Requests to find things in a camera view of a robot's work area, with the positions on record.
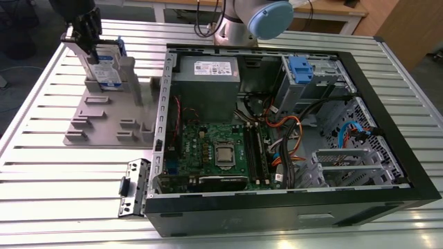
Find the expansion card bracket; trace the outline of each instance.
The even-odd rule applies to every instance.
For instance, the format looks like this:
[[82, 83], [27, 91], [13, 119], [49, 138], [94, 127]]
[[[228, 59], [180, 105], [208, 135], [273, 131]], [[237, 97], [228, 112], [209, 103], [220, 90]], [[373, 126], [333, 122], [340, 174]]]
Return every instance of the expansion card bracket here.
[[133, 160], [126, 164], [118, 189], [121, 196], [118, 217], [127, 215], [142, 217], [149, 170], [150, 162], [145, 159]]

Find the ram slot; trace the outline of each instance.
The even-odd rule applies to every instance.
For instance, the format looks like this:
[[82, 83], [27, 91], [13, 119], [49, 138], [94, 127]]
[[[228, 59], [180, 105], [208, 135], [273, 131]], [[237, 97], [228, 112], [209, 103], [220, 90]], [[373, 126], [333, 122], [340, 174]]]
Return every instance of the ram slot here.
[[246, 161], [248, 161], [248, 169], [249, 169], [249, 177], [250, 182], [254, 182], [256, 180], [256, 158], [253, 154], [253, 134], [250, 132], [249, 127], [244, 127], [242, 130], [242, 136], [244, 136], [244, 152], [246, 154]]
[[260, 131], [256, 127], [250, 128], [252, 144], [253, 144], [253, 157], [254, 157], [254, 171], [256, 178], [264, 180], [262, 162], [261, 162], [261, 138]]
[[244, 128], [244, 143], [248, 158], [250, 180], [264, 180], [264, 166], [261, 162], [261, 139], [256, 127]]

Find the cpu socket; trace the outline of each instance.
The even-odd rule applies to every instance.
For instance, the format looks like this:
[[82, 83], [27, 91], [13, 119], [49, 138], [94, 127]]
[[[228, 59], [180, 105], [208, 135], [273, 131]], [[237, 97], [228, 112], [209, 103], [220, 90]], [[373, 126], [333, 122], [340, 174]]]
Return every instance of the cpu socket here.
[[233, 142], [214, 142], [214, 165], [222, 170], [234, 166], [234, 148]]

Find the slotted metal table surface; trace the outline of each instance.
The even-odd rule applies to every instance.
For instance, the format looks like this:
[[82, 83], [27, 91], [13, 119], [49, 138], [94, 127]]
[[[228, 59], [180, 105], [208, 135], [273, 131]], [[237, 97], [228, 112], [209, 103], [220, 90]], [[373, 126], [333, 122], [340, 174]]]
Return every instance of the slotted metal table surface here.
[[[140, 81], [160, 77], [165, 43], [212, 44], [190, 25], [102, 21], [102, 38], [125, 41]], [[384, 43], [370, 37], [285, 32], [262, 47], [353, 54], [432, 182], [443, 191], [441, 116]], [[443, 201], [360, 227], [158, 236], [146, 219], [117, 219], [118, 181], [127, 161], [149, 150], [71, 149], [63, 131], [83, 92], [83, 69], [59, 45], [0, 142], [0, 246], [81, 248], [436, 248], [443, 246]]]

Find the blue drive bay latch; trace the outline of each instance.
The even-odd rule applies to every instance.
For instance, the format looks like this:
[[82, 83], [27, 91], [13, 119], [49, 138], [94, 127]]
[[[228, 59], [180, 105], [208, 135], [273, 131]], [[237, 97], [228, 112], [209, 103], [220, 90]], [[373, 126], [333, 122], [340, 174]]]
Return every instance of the blue drive bay latch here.
[[289, 56], [289, 69], [297, 84], [309, 84], [313, 76], [312, 66], [304, 57]]

